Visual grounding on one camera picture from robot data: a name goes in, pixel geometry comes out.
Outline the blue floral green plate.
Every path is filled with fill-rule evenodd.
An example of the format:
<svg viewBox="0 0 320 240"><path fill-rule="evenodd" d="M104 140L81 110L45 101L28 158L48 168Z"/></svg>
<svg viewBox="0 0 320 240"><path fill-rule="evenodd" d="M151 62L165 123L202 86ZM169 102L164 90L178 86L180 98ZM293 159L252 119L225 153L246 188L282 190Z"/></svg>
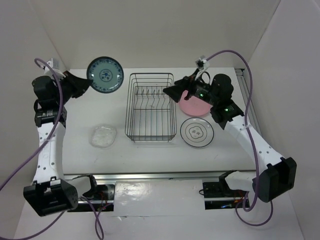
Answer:
<svg viewBox="0 0 320 240"><path fill-rule="evenodd" d="M86 78L91 80L91 87L103 94L117 91L124 82L124 70L112 57L101 56L91 61L86 70Z"/></svg>

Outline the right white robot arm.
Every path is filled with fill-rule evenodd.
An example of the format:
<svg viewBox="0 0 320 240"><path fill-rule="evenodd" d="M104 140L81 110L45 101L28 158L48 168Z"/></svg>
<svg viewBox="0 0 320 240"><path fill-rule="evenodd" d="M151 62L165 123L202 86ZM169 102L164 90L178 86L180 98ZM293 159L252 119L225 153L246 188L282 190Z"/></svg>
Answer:
<svg viewBox="0 0 320 240"><path fill-rule="evenodd" d="M274 150L252 127L248 117L232 100L234 87L229 76L217 74L211 83L206 83L195 74L185 76L163 89L176 103L181 99L195 97L211 105L213 120L241 145L255 163L256 176L245 180L239 171L232 171L218 184L223 196L230 196L235 190L253 190L264 203L271 202L294 187L297 163Z"/></svg>

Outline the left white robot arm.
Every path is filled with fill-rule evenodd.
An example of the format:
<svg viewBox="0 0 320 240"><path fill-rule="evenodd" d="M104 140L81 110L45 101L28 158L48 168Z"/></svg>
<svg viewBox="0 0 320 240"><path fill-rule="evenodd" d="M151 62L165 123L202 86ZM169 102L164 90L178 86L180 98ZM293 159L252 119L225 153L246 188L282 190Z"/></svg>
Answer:
<svg viewBox="0 0 320 240"><path fill-rule="evenodd" d="M62 108L59 112L59 107L63 107L70 98L82 96L91 84L90 79L79 78L68 71L62 74L59 83L48 75L32 81L37 97L34 121L41 150L32 184L24 187L23 196L40 217L74 210L80 197L92 200L99 193L92 174L66 180L63 172L67 110Z"/></svg>

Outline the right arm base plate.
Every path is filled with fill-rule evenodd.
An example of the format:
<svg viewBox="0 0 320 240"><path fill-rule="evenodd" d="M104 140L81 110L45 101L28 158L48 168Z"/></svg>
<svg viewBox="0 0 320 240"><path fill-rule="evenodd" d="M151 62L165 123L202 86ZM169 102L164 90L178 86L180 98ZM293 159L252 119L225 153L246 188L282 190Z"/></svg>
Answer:
<svg viewBox="0 0 320 240"><path fill-rule="evenodd" d="M237 204L241 208L246 194L242 190L223 191L218 182L203 182L198 193L204 198L205 210L234 209Z"/></svg>

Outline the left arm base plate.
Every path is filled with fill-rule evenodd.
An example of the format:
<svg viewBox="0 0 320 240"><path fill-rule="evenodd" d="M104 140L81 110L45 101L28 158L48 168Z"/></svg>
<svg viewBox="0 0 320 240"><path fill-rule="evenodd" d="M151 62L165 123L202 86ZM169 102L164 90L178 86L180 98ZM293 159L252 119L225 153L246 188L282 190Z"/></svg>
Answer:
<svg viewBox="0 0 320 240"><path fill-rule="evenodd" d="M111 184L98 184L97 192L87 199L92 204L96 212L113 212L114 211L114 198L115 198L116 185ZM79 200L78 206L74 210L69 210L69 213L85 213L91 212L92 209L85 200Z"/></svg>

